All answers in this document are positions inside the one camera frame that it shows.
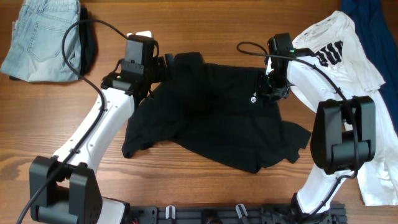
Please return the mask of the black t-shirt with logo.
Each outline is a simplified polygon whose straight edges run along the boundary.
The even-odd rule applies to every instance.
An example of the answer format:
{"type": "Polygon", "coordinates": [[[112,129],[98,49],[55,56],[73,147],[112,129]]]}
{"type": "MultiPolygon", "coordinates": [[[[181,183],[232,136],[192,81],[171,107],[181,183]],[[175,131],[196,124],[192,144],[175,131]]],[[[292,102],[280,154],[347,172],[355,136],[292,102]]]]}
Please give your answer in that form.
{"type": "Polygon", "coordinates": [[[174,57],[175,76],[129,118],[123,156],[172,141],[213,161],[257,173],[296,162],[311,133],[281,118],[278,104],[255,94],[261,68],[206,63],[198,52],[174,57]]]}

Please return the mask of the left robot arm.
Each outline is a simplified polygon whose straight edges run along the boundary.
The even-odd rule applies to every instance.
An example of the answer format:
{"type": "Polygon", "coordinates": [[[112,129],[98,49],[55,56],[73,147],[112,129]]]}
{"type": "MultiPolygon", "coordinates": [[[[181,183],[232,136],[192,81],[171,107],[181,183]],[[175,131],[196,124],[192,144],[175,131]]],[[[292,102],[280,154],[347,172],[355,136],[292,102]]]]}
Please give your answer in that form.
{"type": "Polygon", "coordinates": [[[129,204],[103,197],[99,164],[121,126],[165,69],[149,31],[127,35],[126,54],[105,76],[96,103],[72,137],[52,157],[38,156],[29,169],[27,211],[41,223],[124,223],[129,204]]]}

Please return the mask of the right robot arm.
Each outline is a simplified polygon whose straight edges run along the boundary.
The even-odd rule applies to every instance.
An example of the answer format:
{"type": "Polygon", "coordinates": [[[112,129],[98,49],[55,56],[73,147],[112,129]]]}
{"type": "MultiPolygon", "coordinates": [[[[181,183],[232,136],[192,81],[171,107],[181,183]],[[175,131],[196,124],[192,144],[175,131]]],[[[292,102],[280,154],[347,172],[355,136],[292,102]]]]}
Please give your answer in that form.
{"type": "Polygon", "coordinates": [[[310,219],[329,211],[346,179],[354,179],[376,151],[376,109],[368,96],[347,99],[308,48],[296,49],[288,33],[276,34],[261,54],[268,66],[259,75],[258,96],[277,101],[297,87],[316,109],[310,149],[314,167],[294,195],[297,215],[310,219]]]}

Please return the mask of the white t-shirt black lettering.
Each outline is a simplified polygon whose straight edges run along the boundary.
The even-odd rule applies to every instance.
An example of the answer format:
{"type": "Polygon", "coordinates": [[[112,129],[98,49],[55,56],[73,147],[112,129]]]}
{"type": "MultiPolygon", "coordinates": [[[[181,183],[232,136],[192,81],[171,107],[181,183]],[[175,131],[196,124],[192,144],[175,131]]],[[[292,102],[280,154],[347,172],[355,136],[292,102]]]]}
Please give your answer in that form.
{"type": "Polygon", "coordinates": [[[397,205],[397,134],[379,92],[385,81],[366,57],[353,20],[335,11],[305,29],[292,44],[314,52],[315,65],[322,67],[347,99],[370,96],[375,102],[376,153],[360,168],[358,185],[365,205],[397,205]]]}

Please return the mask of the black folded garment under jeans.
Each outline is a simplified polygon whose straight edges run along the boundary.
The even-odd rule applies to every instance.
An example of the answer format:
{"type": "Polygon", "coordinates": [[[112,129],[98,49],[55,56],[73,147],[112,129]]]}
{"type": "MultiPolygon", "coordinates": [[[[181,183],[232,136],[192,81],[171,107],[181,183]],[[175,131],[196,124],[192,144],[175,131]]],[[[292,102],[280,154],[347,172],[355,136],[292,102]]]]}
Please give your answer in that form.
{"type": "Polygon", "coordinates": [[[78,78],[91,70],[97,54],[96,37],[88,19],[90,15],[87,8],[80,5],[80,20],[66,30],[62,39],[63,60],[78,78]]]}

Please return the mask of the navy blue garment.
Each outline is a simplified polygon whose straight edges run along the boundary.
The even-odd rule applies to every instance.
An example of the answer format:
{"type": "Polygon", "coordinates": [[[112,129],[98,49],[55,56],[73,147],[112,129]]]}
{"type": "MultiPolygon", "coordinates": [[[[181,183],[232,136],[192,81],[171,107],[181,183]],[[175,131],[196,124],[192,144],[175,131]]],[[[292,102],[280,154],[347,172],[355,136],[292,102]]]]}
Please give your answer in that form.
{"type": "Polygon", "coordinates": [[[340,11],[355,24],[367,58],[382,75],[379,90],[397,131],[397,44],[387,26],[380,0],[342,0],[340,11]]]}

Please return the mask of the light blue folded jeans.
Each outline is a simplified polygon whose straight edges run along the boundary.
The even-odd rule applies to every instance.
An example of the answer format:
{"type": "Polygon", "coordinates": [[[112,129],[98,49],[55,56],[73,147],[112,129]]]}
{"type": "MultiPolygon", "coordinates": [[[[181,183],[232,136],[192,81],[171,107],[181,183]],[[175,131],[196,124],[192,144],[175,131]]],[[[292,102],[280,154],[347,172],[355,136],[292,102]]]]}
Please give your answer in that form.
{"type": "Polygon", "coordinates": [[[62,39],[79,20],[78,0],[24,1],[12,23],[11,46],[1,72],[26,82],[77,80],[63,60],[62,39]]]}

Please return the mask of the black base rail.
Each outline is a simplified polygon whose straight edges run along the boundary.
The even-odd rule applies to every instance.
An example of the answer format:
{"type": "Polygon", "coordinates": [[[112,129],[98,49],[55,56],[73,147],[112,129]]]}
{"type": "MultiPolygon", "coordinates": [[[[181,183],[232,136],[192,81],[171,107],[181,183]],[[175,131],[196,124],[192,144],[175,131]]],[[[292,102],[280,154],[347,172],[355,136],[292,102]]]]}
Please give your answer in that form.
{"type": "Polygon", "coordinates": [[[247,207],[131,207],[123,223],[130,224],[206,224],[206,223],[300,223],[300,215],[288,204],[247,207]]]}

